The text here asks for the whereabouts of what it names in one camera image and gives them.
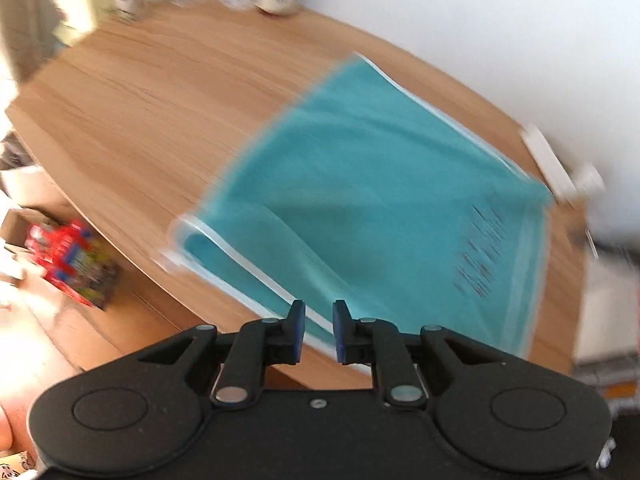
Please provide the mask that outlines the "teal microfiber towel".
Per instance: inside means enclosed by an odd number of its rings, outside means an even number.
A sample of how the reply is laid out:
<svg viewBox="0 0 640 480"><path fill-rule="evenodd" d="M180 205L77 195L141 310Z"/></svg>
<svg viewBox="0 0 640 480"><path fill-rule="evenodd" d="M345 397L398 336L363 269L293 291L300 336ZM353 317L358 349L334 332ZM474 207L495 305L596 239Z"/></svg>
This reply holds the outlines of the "teal microfiber towel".
<svg viewBox="0 0 640 480"><path fill-rule="evenodd" d="M340 65L175 218L163 269L262 318L306 306L335 356L334 302L527 356L544 289L548 188L368 58Z"/></svg>

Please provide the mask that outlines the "red colourful snack package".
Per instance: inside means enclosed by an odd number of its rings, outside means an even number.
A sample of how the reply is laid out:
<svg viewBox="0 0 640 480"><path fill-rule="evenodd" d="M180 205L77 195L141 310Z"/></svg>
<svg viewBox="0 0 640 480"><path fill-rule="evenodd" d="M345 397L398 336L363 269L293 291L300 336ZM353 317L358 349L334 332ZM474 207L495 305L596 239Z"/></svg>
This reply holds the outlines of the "red colourful snack package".
<svg viewBox="0 0 640 480"><path fill-rule="evenodd" d="M101 310L111 300L120 265L84 222L34 223L25 246L43 278L73 300Z"/></svg>

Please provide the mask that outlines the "white cylindrical container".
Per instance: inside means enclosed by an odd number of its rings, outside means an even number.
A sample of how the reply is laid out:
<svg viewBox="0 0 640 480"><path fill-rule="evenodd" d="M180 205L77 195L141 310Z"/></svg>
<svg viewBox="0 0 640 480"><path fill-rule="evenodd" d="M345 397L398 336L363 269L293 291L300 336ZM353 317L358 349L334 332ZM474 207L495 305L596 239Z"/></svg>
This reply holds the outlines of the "white cylindrical container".
<svg viewBox="0 0 640 480"><path fill-rule="evenodd" d="M582 164L576 167L570 174L574 185L574 200L590 200L605 191L605 183L593 164Z"/></svg>

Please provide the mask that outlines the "cardboard box on floor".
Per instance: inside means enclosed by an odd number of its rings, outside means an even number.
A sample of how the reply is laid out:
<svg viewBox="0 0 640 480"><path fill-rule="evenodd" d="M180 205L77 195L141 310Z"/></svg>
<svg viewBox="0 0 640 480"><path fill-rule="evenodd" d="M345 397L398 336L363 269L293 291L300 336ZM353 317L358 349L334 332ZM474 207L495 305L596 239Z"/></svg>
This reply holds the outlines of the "cardboard box on floor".
<svg viewBox="0 0 640 480"><path fill-rule="evenodd" d="M24 247L27 235L35 224L51 229L60 226L41 211L29 208L9 209L1 222L0 237L8 245Z"/></svg>

